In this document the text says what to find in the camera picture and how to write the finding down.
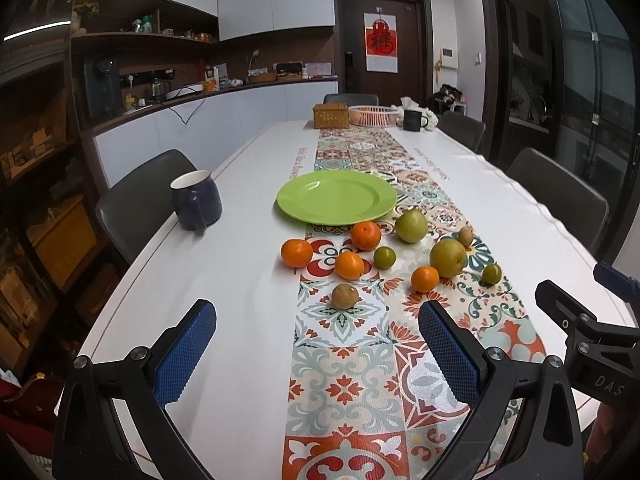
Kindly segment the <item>right hand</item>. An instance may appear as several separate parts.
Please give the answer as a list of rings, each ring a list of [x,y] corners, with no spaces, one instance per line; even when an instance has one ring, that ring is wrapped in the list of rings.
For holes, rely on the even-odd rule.
[[[611,451],[614,438],[622,436],[631,424],[631,414],[601,403],[588,437],[585,453],[590,463],[598,464]]]

